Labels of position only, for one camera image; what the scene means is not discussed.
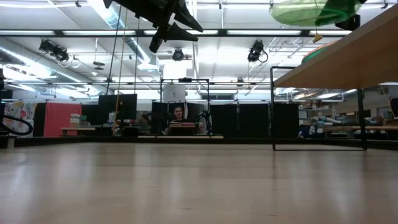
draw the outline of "colorful poster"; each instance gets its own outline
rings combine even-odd
[[[23,119],[29,122],[33,126],[33,118],[35,116],[36,106],[37,106],[36,103],[26,103],[23,101],[15,103],[6,103],[4,107],[4,115]],[[7,118],[3,119],[3,124],[5,124],[8,128],[17,132],[23,133],[29,130],[26,124]]]

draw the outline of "green object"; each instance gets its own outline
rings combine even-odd
[[[301,61],[301,63],[306,62],[307,60],[310,60],[311,58],[317,56],[320,52],[326,50],[328,47],[330,47],[332,44],[334,44],[334,42],[330,43],[330,44],[326,44],[324,46],[321,46],[313,51],[311,51],[309,54],[307,54],[306,56],[304,56],[303,60]]]
[[[343,22],[355,15],[358,0],[288,0],[275,5],[271,16],[292,26],[324,26]]]

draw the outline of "wooden floor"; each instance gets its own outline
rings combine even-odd
[[[0,151],[0,224],[397,220],[395,151],[103,143]]]

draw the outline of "red panel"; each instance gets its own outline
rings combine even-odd
[[[70,114],[81,114],[81,105],[68,103],[47,103],[45,106],[44,137],[59,137],[61,128],[70,127]]]

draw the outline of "black hose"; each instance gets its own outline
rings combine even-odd
[[[29,130],[27,132],[20,133],[20,132],[17,132],[17,131],[14,131],[14,130],[8,128],[3,123],[0,123],[0,128],[3,128],[4,130],[8,131],[11,134],[15,134],[15,135],[18,135],[18,136],[25,136],[25,135],[30,134],[33,131],[33,126],[29,122],[27,122],[27,121],[25,121],[23,119],[15,118],[15,117],[8,116],[8,115],[2,115],[2,117],[3,118],[7,118],[7,119],[11,119],[11,120],[14,120],[14,121],[22,122],[22,123],[26,124],[27,127],[29,128]]]

